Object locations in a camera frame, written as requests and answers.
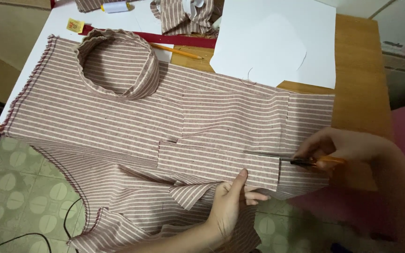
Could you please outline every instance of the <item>white thread spool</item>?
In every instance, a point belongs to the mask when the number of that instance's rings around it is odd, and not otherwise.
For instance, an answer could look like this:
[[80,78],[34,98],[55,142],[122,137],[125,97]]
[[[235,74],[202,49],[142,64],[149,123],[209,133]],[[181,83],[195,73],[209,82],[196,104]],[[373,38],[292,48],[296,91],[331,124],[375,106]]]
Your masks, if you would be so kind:
[[101,5],[101,10],[106,13],[129,11],[131,6],[126,1],[105,3]]

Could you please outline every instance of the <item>striped fabric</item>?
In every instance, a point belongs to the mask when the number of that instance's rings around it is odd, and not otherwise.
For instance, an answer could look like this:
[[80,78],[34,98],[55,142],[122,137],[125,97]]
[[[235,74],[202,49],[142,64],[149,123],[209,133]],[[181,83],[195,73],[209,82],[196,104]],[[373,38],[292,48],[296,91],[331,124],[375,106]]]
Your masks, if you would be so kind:
[[153,15],[161,20],[162,34],[206,33],[211,30],[209,19],[213,11],[213,1],[205,0],[201,8],[196,8],[196,16],[190,19],[182,7],[182,0],[160,0],[160,12],[156,1],[151,2]]
[[[71,246],[113,252],[195,226],[207,219],[217,183],[244,167],[249,185],[280,199],[327,185],[319,174],[244,151],[294,152],[330,125],[333,96],[247,86],[157,62],[150,52],[124,31],[94,30],[79,45],[51,36],[2,125],[82,197],[86,223]],[[235,252],[260,243],[255,210],[240,213],[229,242]]]
[[[94,9],[101,9],[101,5],[105,3],[120,2],[120,0],[75,0],[77,10],[80,12],[89,12]],[[124,0],[125,2],[133,2],[137,0]]]

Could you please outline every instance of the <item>pencil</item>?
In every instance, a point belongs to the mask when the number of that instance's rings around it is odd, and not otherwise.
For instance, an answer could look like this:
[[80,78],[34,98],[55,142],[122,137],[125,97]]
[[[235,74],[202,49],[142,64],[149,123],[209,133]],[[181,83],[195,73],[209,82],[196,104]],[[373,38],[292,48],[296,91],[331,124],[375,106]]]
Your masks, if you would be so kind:
[[202,59],[202,57],[199,56],[199,55],[194,55],[194,54],[191,54],[191,53],[183,52],[181,50],[177,50],[177,49],[174,49],[174,48],[169,48],[169,47],[166,47],[166,46],[163,46],[163,45],[157,45],[157,44],[154,44],[154,43],[150,43],[150,45],[152,47],[155,47],[155,48],[158,48],[158,49],[163,49],[165,51],[169,51],[169,52],[176,53],[176,54],[179,54],[179,55],[185,55],[185,56],[193,58],[193,59]]

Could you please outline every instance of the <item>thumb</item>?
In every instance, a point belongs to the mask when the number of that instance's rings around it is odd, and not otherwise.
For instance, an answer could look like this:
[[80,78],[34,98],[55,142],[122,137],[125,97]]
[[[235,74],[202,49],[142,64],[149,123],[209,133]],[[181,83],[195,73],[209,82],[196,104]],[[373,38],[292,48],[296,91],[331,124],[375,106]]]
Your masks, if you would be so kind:
[[237,177],[232,182],[232,186],[228,192],[228,195],[233,195],[233,196],[236,196],[236,198],[239,198],[240,192],[242,191],[247,178],[248,178],[248,171],[246,169],[240,170],[240,173],[237,175]]
[[[329,156],[349,160],[348,154],[344,150],[337,150],[334,153],[331,153]],[[332,171],[332,169],[338,164],[339,163],[335,162],[335,161],[317,161],[316,162],[317,168],[320,170],[323,170],[323,171]]]

